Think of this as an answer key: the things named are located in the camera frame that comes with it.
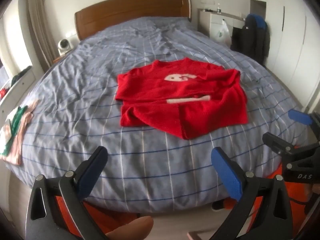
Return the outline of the operator left hand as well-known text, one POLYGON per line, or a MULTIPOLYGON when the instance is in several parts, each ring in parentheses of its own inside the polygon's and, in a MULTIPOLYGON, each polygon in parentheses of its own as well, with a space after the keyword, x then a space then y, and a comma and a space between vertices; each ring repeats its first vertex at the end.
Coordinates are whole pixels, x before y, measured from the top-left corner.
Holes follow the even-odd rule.
POLYGON ((153 218, 144 216, 106 234, 110 240, 144 240, 153 228, 153 218))

